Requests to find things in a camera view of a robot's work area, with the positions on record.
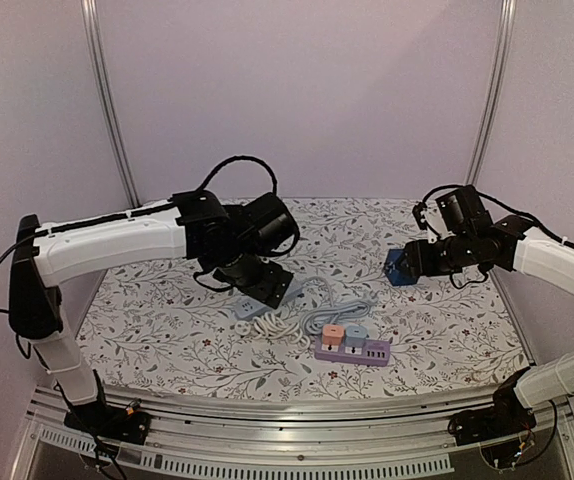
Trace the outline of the light blue power strip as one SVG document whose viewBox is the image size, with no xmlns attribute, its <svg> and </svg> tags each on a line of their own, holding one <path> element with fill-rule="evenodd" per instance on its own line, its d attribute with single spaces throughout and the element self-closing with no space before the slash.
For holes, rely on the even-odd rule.
<svg viewBox="0 0 574 480">
<path fill-rule="evenodd" d="M 234 305 L 234 315 L 237 320 L 249 321 L 256 316 L 262 316 L 267 312 L 277 310 L 278 308 L 287 305 L 289 302 L 299 297 L 303 293 L 303 289 L 304 283 L 301 280 L 294 279 L 290 283 L 285 295 L 277 307 L 270 307 L 258 300 L 254 300 L 250 297 L 244 297 Z"/>
</svg>

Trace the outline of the dark blue cube socket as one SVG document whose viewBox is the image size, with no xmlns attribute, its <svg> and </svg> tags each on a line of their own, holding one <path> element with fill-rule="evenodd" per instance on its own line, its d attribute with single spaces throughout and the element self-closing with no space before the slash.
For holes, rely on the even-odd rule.
<svg viewBox="0 0 574 480">
<path fill-rule="evenodd" d="M 411 276 L 404 268 L 406 256 L 403 249 L 390 249 L 383 266 L 386 279 L 393 287 L 411 286 L 418 283 L 418 278 Z"/>
</svg>

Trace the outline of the pink plug adapter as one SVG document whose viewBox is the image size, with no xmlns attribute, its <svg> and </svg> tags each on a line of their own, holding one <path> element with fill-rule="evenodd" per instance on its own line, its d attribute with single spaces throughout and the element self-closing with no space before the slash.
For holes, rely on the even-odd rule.
<svg viewBox="0 0 574 480">
<path fill-rule="evenodd" d="M 337 350 L 345 337 L 345 329 L 338 324 L 326 324 L 322 328 L 321 343 L 324 349 Z"/>
</svg>

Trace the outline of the light blue plug adapter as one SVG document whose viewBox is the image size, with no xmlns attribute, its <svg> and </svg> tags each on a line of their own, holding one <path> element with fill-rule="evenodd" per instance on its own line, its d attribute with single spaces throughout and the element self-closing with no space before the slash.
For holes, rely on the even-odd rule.
<svg viewBox="0 0 574 480">
<path fill-rule="evenodd" d="M 350 349 L 362 349 L 367 337 L 367 329 L 362 325 L 348 325 L 345 328 L 344 345 Z"/>
</svg>

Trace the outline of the purple power strip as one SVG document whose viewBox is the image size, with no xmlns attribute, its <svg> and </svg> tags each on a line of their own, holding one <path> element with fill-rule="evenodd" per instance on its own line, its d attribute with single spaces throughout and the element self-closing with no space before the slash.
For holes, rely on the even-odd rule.
<svg viewBox="0 0 574 480">
<path fill-rule="evenodd" d="M 314 358 L 320 361 L 385 367 L 390 357 L 390 344 L 386 341 L 367 339 L 362 349 L 350 349 L 341 344 L 337 350 L 329 351 L 323 348 L 320 338 L 315 339 Z"/>
</svg>

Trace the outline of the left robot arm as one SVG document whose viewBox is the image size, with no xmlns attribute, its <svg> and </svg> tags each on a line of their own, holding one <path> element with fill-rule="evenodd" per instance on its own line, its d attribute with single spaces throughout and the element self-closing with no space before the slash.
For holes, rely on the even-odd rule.
<svg viewBox="0 0 574 480">
<path fill-rule="evenodd" d="M 9 280 L 9 323 L 35 347 L 78 419 L 95 434 L 115 426 L 113 408 L 63 318 L 61 284 L 102 270 L 153 260 L 197 261 L 194 279 L 210 275 L 220 290 L 236 289 L 277 308 L 293 276 L 276 263 L 281 245 L 300 231 L 274 193 L 224 205 L 206 190 L 172 195 L 147 207 L 40 224 L 24 217 Z"/>
</svg>

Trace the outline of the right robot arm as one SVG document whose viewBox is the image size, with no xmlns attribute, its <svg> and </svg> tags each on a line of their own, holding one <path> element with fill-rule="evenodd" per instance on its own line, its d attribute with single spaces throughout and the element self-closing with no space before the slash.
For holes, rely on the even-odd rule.
<svg viewBox="0 0 574 480">
<path fill-rule="evenodd" d="M 402 283 L 422 277 L 452 277 L 475 266 L 482 275 L 498 267 L 542 280 L 574 296 L 574 243 L 544 226 L 533 214 L 503 204 L 507 216 L 494 221 L 484 206 L 488 195 L 472 185 L 445 185 L 428 194 L 436 200 L 443 223 L 433 227 L 425 200 L 413 216 L 422 240 L 408 242 L 394 270 Z M 519 424 L 523 412 L 562 396 L 574 395 L 574 352 L 507 379 L 494 393 L 494 406 L 484 415 L 484 427 L 504 436 Z"/>
</svg>

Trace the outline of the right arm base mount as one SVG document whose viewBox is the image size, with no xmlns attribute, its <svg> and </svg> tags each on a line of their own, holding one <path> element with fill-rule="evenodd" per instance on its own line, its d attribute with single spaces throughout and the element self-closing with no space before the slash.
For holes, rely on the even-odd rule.
<svg viewBox="0 0 574 480">
<path fill-rule="evenodd" d="M 518 434 L 535 426 L 532 410 L 522 406 L 512 387 L 502 385 L 493 393 L 490 406 L 451 416 L 447 431 L 462 446 Z"/>
</svg>

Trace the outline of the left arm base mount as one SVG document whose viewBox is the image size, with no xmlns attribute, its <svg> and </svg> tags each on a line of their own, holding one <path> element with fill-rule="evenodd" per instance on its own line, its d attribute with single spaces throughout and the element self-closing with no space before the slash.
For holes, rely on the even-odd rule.
<svg viewBox="0 0 574 480">
<path fill-rule="evenodd" d="M 133 399 L 124 407 L 109 405 L 103 392 L 84 405 L 74 405 L 63 395 L 68 408 L 64 425 L 102 437 L 135 445 L 144 445 L 152 417 L 141 409 L 141 400 Z"/>
</svg>

